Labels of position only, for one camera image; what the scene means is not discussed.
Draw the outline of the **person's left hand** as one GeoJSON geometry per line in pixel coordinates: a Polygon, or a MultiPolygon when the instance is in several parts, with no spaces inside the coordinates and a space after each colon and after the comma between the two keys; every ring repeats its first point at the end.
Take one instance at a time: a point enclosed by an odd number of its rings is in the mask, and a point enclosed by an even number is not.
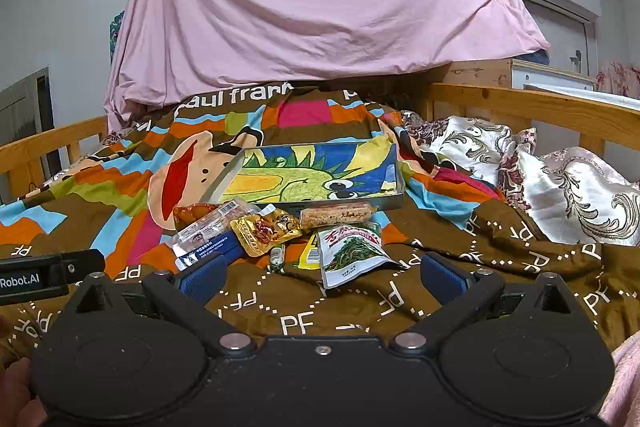
{"type": "Polygon", "coordinates": [[[1,426],[38,427],[47,413],[38,397],[29,389],[32,361],[21,358],[10,366],[1,366],[1,426]]]}

